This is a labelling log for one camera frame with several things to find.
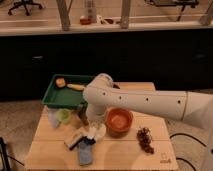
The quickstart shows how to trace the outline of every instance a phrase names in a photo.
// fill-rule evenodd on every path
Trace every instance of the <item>bowl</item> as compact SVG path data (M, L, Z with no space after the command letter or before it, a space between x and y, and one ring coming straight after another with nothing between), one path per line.
M129 110L113 108L106 115L107 132L113 137L125 135L132 125L133 114Z

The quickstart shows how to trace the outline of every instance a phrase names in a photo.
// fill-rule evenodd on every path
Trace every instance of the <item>green plastic bin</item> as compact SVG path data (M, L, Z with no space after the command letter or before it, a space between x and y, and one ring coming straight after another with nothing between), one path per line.
M86 75L64 75L55 74L47 88L47 91L42 99L42 104L49 108L69 108L76 109L80 103L85 103L83 92L73 90L67 87L58 88L55 84L57 78L64 78L66 83L71 84L89 84L95 77Z

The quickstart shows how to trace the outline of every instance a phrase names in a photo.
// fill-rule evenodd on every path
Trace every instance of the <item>toy food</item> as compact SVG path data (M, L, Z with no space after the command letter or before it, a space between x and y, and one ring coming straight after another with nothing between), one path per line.
M65 82L64 78L57 78L55 80L55 84L58 88L63 88L66 86L66 82Z
M85 88L85 86L81 84L67 84L67 87L78 91L83 91Z
M149 128L144 127L138 130L137 138L142 150L144 150L146 153L154 154L154 148L150 145L152 137L150 135Z
M70 114L70 110L69 109L59 109L56 112L56 118L58 119L58 121L67 124L70 122L71 119L71 114Z

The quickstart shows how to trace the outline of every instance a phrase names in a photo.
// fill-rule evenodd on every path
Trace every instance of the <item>cable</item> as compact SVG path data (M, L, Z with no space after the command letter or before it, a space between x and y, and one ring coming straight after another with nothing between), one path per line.
M7 155L7 157L10 158L10 159L12 159L12 160L14 160L14 161L16 161L16 162L19 163L20 165L24 166L24 163L20 162L20 161L17 160L16 158L14 158L14 157L12 157L12 156L9 156L9 155Z
M194 136L186 134L186 133L176 133L176 134L173 134L173 135L170 136L170 139L172 139L173 137L178 136L178 135L183 135L183 136L186 136L186 137L190 137L190 138L194 139L195 141L199 142L204 147L206 147L206 144L204 144L202 141L200 141L199 139L195 138Z
M190 163L188 160L186 160L186 159L184 159L184 158L181 158L181 157L176 157L176 160L184 161L184 162L187 163L189 166L191 166L191 168L192 168L194 171L197 171L196 168L193 166L193 164Z

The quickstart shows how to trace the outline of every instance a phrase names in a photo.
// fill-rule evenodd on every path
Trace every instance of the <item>wooden table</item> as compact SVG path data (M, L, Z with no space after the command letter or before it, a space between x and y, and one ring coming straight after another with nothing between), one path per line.
M152 83L118 83L121 89L154 90ZM81 121L73 115L71 123L51 127L45 107L27 155L25 168L28 170L176 170L172 144L163 118L133 112L133 125L122 138L113 139L106 134L93 146L93 163L80 166L75 148L69 151L64 140L69 137ZM153 138L155 154L141 150L136 133L140 127L148 127Z

